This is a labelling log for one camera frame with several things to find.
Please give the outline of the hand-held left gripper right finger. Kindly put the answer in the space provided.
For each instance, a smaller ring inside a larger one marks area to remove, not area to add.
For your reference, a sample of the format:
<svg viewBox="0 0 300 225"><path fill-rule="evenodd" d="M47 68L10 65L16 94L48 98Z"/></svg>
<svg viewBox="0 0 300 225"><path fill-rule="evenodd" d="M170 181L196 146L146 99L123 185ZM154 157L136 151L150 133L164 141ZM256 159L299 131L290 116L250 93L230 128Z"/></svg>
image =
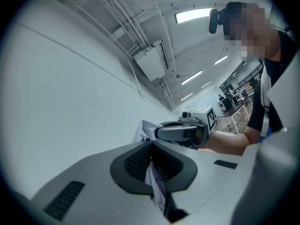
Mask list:
<svg viewBox="0 0 300 225"><path fill-rule="evenodd" d="M258 146L242 156L197 151L154 141L153 162L163 173L166 212L177 220L229 220L254 168Z"/></svg>

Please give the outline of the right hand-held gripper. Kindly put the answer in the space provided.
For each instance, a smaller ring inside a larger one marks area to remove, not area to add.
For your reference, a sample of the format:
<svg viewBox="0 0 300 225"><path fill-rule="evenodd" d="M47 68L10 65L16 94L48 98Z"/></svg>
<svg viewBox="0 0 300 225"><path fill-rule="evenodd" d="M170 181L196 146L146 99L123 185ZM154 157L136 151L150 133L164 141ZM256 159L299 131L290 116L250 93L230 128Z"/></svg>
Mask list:
<svg viewBox="0 0 300 225"><path fill-rule="evenodd" d="M183 111L178 121L163 122L163 127L156 128L155 137L161 140L187 141L194 140L197 148L202 148L208 142L215 126L213 107L198 106L189 111Z"/></svg>

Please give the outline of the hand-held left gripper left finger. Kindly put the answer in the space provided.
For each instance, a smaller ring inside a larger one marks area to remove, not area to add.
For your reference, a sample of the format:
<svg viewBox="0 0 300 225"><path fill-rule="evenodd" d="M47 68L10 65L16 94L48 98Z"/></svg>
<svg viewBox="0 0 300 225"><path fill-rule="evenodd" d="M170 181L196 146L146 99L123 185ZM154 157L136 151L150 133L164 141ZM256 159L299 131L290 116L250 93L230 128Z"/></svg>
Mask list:
<svg viewBox="0 0 300 225"><path fill-rule="evenodd" d="M119 156L142 158L149 149L150 142L138 142L87 156L47 182L31 201L58 225L167 225L149 194L129 193L112 177L143 186Z"/></svg>

